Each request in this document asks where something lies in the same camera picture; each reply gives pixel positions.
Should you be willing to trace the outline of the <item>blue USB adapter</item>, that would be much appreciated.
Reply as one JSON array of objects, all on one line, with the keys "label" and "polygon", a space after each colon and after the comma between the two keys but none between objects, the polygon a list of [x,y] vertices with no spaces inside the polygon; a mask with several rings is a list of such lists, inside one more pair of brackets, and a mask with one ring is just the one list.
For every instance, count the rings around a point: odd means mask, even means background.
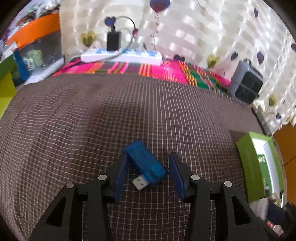
[{"label": "blue USB adapter", "polygon": [[162,182],[168,175],[168,170],[156,159],[152,152],[136,140],[125,147],[129,160],[140,175],[132,180],[135,188],[140,191],[147,186]]}]

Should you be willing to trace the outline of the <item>green and white cardboard box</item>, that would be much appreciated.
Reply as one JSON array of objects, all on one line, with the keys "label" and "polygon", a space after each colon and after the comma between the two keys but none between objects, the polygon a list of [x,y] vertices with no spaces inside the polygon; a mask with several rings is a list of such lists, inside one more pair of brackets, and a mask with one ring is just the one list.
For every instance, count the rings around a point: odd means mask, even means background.
[{"label": "green and white cardboard box", "polygon": [[236,146],[244,170],[248,202],[268,197],[282,207],[285,177],[273,139],[248,132],[236,142]]}]

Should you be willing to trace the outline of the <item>wooden cabinet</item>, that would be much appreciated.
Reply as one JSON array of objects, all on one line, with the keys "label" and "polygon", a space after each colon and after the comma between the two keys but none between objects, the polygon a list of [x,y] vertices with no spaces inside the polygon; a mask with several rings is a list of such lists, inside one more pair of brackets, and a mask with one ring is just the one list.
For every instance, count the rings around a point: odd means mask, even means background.
[{"label": "wooden cabinet", "polygon": [[287,200],[295,204],[295,126],[284,125],[273,135],[277,142],[287,178]]}]

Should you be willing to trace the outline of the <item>brown checked tablecloth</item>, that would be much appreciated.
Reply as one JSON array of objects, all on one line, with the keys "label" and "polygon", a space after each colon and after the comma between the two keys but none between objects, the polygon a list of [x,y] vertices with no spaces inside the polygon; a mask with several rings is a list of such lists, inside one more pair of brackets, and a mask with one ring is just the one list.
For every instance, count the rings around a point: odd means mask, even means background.
[{"label": "brown checked tablecloth", "polygon": [[224,93],[134,74],[59,75],[24,86],[1,118],[1,217],[27,240],[62,187],[87,183],[141,140],[210,182],[247,195],[236,141],[260,133],[249,106]]}]

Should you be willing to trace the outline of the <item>grey mini fan heater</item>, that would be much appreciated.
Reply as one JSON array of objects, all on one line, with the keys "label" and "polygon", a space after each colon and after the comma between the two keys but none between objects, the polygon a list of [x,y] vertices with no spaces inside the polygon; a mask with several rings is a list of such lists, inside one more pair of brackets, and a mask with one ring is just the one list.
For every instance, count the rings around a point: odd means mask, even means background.
[{"label": "grey mini fan heater", "polygon": [[262,85],[263,76],[252,66],[249,59],[243,59],[236,67],[227,87],[227,93],[246,104],[252,104],[259,96]]}]

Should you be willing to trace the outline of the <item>green yellow box stack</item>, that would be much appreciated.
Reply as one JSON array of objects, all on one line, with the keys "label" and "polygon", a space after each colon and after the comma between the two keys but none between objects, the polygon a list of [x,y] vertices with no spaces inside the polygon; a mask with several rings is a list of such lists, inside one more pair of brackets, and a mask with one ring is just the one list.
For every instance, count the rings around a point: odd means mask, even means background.
[{"label": "green yellow box stack", "polygon": [[16,87],[29,78],[26,65],[18,46],[12,41],[1,57],[1,117],[16,94]]}]

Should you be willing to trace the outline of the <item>colourful striped cloth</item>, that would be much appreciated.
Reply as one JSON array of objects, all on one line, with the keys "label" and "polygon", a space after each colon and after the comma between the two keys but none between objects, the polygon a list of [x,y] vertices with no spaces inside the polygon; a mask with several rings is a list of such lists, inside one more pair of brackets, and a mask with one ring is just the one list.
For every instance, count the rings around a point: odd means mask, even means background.
[{"label": "colourful striped cloth", "polygon": [[230,80],[181,60],[165,59],[160,66],[127,62],[69,63],[53,76],[61,74],[135,74],[160,80],[187,84],[213,92],[226,92]]}]

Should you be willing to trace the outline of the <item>white blue power strip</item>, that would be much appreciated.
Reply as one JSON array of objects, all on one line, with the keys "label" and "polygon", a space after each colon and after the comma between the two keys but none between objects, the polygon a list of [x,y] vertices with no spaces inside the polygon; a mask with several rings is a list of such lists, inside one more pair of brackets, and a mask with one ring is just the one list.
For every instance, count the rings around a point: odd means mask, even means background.
[{"label": "white blue power strip", "polygon": [[107,51],[106,48],[90,49],[83,53],[80,57],[82,62],[127,62],[137,64],[149,64],[154,66],[161,66],[163,63],[163,57],[160,52],[157,51],[139,51],[129,49],[119,54],[119,51]]}]

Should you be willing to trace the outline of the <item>orange lid storage bin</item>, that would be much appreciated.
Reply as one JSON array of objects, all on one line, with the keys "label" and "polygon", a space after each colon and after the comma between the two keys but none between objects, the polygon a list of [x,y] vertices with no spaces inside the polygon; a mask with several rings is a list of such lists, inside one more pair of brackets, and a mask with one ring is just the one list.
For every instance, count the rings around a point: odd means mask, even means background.
[{"label": "orange lid storage bin", "polygon": [[28,74],[24,84],[46,79],[65,63],[58,13],[29,22],[9,37],[6,44],[22,58]]}]

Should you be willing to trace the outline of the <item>heart patterned curtain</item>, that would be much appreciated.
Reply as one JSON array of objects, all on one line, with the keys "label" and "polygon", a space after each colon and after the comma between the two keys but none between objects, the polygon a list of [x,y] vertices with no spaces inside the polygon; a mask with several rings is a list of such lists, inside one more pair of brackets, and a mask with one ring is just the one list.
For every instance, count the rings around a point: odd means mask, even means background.
[{"label": "heart patterned curtain", "polygon": [[247,58],[264,79],[254,104],[270,130],[295,124],[295,23],[275,1],[169,1],[160,11],[151,1],[62,1],[59,16],[67,60],[106,45],[108,17],[123,46],[218,63],[226,78]]}]

